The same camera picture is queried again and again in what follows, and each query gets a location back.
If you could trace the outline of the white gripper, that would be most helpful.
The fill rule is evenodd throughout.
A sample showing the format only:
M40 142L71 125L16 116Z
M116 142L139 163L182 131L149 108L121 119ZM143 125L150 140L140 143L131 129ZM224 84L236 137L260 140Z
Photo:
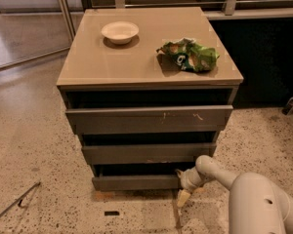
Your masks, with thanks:
M191 193L205 183L206 176L200 174L196 167L185 171L176 169L175 172L180 179L181 186L183 188L178 192L177 196L177 207L182 208L191 196Z

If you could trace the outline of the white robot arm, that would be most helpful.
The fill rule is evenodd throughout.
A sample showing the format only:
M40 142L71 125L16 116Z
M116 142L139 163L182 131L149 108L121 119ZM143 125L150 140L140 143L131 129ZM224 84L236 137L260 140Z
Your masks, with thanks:
M193 168L177 170L177 175L179 208L209 181L216 180L229 191L230 234L293 234L293 197L265 176L235 174L206 155L199 156Z

